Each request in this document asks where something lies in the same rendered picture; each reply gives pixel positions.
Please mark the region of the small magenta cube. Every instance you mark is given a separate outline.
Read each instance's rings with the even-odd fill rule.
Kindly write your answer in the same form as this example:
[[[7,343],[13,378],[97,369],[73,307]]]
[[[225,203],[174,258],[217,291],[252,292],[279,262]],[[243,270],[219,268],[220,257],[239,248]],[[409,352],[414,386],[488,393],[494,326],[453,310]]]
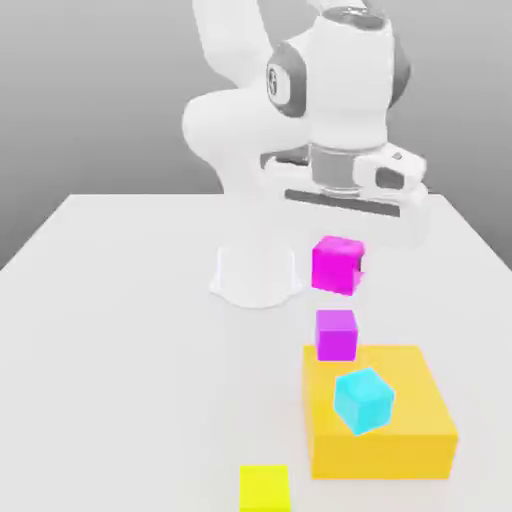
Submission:
[[[312,250],[312,287],[352,296],[363,276],[364,255],[361,241],[324,236]]]

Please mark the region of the large orange box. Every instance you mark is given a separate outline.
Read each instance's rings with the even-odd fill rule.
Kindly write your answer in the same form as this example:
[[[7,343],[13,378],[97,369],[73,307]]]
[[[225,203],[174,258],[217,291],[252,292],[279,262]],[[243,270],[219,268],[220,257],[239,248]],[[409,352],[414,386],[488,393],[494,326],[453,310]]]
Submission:
[[[314,479],[446,479],[458,442],[455,423],[411,345],[362,345],[353,362],[320,362],[303,347],[302,397]],[[388,425],[354,435],[334,409],[335,379],[371,368],[393,389]]]

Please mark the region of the small purple cube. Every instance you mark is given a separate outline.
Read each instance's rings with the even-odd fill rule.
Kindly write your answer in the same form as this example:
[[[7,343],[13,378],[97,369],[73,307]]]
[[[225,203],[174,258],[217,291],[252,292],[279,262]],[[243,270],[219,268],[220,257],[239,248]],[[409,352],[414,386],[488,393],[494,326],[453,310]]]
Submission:
[[[318,310],[315,319],[315,345],[319,361],[354,361],[358,326],[352,310]]]

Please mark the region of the small cyan cube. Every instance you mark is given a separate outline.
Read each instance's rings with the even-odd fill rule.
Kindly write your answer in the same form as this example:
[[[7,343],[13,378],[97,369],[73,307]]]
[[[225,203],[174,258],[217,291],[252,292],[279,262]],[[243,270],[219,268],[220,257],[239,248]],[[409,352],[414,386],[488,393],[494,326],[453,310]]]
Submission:
[[[355,436],[388,425],[394,401],[395,391],[373,368],[335,379],[334,411]]]

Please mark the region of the small yellow cube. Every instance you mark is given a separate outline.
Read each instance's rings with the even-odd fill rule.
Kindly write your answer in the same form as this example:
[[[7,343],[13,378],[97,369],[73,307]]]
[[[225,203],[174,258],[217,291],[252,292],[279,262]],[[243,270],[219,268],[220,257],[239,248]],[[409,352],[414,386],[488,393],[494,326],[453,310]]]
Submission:
[[[240,512],[291,512],[286,465],[243,465],[239,476]]]

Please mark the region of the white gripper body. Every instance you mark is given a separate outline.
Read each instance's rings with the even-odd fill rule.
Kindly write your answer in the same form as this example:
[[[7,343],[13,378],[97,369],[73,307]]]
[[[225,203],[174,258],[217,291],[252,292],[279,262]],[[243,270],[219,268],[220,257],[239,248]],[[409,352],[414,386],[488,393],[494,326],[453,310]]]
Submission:
[[[284,198],[332,211],[329,222],[335,232],[352,235],[370,243],[421,243],[429,231],[428,191],[421,185],[412,198],[356,197],[313,190],[288,188]]]

